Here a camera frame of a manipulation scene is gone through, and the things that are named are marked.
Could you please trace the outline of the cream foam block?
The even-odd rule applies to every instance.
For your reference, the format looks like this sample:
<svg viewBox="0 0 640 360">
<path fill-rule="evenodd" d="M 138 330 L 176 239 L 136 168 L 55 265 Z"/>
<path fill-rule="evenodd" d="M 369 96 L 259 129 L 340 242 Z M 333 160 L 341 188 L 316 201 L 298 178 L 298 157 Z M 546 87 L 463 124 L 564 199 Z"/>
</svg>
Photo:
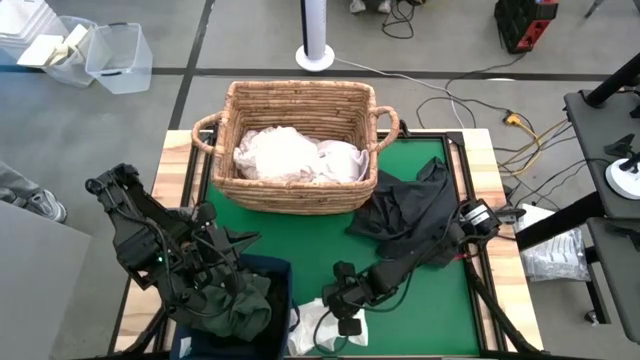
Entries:
<svg viewBox="0 0 640 360">
<path fill-rule="evenodd" d="M 63 44 L 70 49 L 76 50 L 88 34 L 89 30 L 85 26 L 77 24 L 64 39 Z"/>
</svg>

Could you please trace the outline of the black stand pole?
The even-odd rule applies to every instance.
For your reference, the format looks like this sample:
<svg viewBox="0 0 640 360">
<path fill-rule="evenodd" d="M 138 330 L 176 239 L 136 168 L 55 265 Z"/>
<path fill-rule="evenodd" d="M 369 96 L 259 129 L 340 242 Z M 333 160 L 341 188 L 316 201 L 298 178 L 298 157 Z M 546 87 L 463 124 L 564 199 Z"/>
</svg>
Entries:
<svg viewBox="0 0 640 360">
<path fill-rule="evenodd" d="M 625 86 L 640 84 L 640 52 L 627 63 L 621 66 L 615 73 L 609 76 L 595 90 L 583 96 L 586 104 L 591 107 L 600 107 L 614 93 Z"/>
</svg>

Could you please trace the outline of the dark green garment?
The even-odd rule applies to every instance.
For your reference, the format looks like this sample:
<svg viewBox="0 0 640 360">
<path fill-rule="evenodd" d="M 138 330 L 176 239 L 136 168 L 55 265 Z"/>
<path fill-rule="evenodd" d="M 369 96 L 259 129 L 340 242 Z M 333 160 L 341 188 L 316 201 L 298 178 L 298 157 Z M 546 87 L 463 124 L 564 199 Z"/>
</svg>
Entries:
<svg viewBox="0 0 640 360">
<path fill-rule="evenodd" d="M 188 322 L 190 327 L 250 342 L 269 325 L 272 309 L 266 296 L 271 280 L 248 271 L 239 272 L 238 276 L 244 288 L 233 298 L 222 285 L 222 267 L 215 268 L 213 283 L 202 289 L 207 299 L 204 312 L 214 316 L 196 316 Z"/>
</svg>

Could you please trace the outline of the white round device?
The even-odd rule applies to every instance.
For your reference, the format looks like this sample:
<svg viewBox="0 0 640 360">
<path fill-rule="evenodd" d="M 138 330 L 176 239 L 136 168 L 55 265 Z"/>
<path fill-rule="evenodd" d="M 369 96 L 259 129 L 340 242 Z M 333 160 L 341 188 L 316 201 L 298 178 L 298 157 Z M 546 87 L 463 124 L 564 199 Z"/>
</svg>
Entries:
<svg viewBox="0 0 640 360">
<path fill-rule="evenodd" d="M 618 195 L 629 200 L 640 200 L 640 161 L 623 158 L 614 161 L 605 170 L 609 187 Z"/>
</svg>

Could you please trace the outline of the woven wicker basket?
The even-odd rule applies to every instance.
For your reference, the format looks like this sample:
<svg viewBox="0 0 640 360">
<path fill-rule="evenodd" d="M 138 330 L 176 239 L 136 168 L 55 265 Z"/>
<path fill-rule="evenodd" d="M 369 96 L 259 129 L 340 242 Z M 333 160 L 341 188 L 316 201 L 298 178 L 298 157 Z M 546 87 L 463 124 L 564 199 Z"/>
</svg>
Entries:
<svg viewBox="0 0 640 360">
<path fill-rule="evenodd" d="M 364 179 L 346 183 L 250 180 L 233 161 L 233 150 L 249 130 L 292 126 L 318 140 L 342 140 L 364 149 Z M 224 108 L 197 121 L 192 145 L 213 157 L 209 179 L 218 192 L 255 211 L 294 215 L 351 212 L 372 195 L 379 153 L 400 128 L 397 112 L 379 106 L 374 88 L 352 81 L 234 81 Z"/>
</svg>

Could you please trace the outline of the white lace garment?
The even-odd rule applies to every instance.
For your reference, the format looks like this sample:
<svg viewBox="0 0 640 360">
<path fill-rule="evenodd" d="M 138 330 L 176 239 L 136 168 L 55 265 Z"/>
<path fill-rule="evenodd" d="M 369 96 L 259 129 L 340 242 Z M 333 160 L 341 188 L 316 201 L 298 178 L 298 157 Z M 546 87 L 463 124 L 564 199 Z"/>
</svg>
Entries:
<svg viewBox="0 0 640 360">
<path fill-rule="evenodd" d="M 246 179 L 312 182 L 319 161 L 317 140 L 293 127 L 249 130 L 234 149 L 233 161 Z"/>
</svg>

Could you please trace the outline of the white foam sheet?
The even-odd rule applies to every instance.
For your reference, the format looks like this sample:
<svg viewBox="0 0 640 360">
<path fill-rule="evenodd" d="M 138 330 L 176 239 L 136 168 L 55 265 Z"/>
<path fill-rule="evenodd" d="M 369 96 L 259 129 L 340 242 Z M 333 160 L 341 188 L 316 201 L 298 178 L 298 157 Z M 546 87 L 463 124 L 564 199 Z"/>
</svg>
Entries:
<svg viewBox="0 0 640 360">
<path fill-rule="evenodd" d="M 62 35 L 40 34 L 22 53 L 17 64 L 27 67 L 44 66 L 56 52 L 57 47 L 63 44 L 63 41 Z"/>
</svg>

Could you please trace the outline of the dark grey garment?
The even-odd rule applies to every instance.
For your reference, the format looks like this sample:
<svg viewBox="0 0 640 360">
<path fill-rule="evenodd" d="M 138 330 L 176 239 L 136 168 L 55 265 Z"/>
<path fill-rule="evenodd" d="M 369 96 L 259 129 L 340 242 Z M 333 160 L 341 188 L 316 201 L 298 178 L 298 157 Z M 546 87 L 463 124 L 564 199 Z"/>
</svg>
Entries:
<svg viewBox="0 0 640 360">
<path fill-rule="evenodd" d="M 375 240 L 376 253 L 383 259 L 397 259 L 425 245 L 435 253 L 422 262 L 442 268 L 457 253 L 442 239 L 457 207 L 452 175 L 446 164 L 434 157 L 413 181 L 402 181 L 380 170 L 371 198 L 354 212 L 345 232 Z"/>
</svg>

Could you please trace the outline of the white thin garment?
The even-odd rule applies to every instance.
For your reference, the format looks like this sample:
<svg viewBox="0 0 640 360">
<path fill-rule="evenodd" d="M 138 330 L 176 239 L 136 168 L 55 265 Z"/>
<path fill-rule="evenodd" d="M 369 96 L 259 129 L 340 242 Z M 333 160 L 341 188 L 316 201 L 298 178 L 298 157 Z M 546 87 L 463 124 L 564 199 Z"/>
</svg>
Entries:
<svg viewBox="0 0 640 360">
<path fill-rule="evenodd" d="M 329 313 L 320 322 L 321 317 L 328 311 L 320 298 L 299 305 L 291 311 L 290 324 L 295 328 L 289 333 L 287 349 L 290 355 L 301 356 L 320 346 L 321 350 L 336 352 L 337 346 L 344 344 L 344 336 L 339 334 L 338 319 Z"/>
</svg>

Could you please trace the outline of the white tower fan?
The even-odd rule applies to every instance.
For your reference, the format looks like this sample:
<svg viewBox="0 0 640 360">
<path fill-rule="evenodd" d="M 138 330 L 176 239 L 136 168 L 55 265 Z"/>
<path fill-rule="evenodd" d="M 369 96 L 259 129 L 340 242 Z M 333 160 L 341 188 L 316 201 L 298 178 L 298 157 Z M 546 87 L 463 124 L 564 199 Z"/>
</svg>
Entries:
<svg viewBox="0 0 640 360">
<path fill-rule="evenodd" d="M 327 0 L 300 0 L 303 43 L 296 50 L 297 64 L 308 72 L 327 70 L 335 60 L 327 43 Z"/>
</svg>

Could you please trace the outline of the off-white large shirt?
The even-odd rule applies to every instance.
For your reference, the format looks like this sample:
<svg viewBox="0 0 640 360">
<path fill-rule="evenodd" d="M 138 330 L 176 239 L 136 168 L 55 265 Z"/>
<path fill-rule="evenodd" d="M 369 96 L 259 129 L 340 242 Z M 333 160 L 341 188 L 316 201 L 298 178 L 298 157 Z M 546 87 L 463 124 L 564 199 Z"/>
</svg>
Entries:
<svg viewBox="0 0 640 360">
<path fill-rule="evenodd" d="M 365 178 L 370 161 L 367 150 L 337 140 L 321 141 L 317 144 L 317 150 L 314 182 L 349 183 Z"/>
</svg>

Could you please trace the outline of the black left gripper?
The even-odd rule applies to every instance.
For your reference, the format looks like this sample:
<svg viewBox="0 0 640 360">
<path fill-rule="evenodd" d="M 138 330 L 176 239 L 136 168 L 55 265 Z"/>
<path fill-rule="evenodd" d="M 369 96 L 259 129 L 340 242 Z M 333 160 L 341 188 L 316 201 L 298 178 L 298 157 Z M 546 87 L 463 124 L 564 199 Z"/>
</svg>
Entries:
<svg viewBox="0 0 640 360">
<path fill-rule="evenodd" d="M 182 228 L 177 234 L 153 225 L 152 285 L 156 288 L 225 287 L 225 235 L 241 254 L 261 239 L 259 232 L 236 232 L 215 224 Z"/>
</svg>

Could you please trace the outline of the person's leg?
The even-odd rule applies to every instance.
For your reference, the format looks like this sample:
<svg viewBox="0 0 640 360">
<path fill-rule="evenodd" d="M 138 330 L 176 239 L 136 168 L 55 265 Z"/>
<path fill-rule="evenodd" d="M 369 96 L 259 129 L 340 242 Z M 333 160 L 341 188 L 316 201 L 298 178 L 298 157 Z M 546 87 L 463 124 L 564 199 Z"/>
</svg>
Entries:
<svg viewBox="0 0 640 360">
<path fill-rule="evenodd" d="M 40 186 L 0 161 L 0 200 L 20 204 L 40 191 Z"/>
</svg>

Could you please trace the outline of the clear plastic bag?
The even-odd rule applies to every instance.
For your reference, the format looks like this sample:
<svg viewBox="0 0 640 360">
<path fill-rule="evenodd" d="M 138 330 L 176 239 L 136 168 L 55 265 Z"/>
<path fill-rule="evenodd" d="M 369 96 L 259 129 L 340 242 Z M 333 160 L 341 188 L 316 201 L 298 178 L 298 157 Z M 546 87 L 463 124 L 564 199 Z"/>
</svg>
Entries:
<svg viewBox="0 0 640 360">
<path fill-rule="evenodd" d="M 574 228 L 520 251 L 529 282 L 590 281 L 582 232 Z"/>
</svg>

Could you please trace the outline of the green table mat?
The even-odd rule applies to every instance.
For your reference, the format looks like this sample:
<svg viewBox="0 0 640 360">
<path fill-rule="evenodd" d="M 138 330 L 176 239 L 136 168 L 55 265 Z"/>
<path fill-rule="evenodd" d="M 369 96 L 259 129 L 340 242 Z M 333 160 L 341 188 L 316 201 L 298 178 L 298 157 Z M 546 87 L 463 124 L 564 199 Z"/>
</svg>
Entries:
<svg viewBox="0 0 640 360">
<path fill-rule="evenodd" d="M 397 140 L 386 148 L 379 165 L 395 177 L 409 181 L 433 157 L 460 170 L 457 147 L 439 138 Z M 345 229 L 350 214 L 295 216 L 244 209 L 217 189 L 209 188 L 207 199 L 217 210 L 217 221 L 238 232 L 259 232 L 261 239 L 248 253 L 272 256 L 291 263 L 293 297 L 303 305 L 321 295 L 332 282 L 333 266 L 351 262 L 363 269 L 376 262 L 376 242 L 351 236 Z M 476 321 L 469 297 L 462 261 L 444 268 L 419 268 L 408 287 L 381 305 L 379 312 L 367 313 L 369 343 L 365 347 L 337 341 L 342 358 L 473 356 L 480 349 Z"/>
</svg>

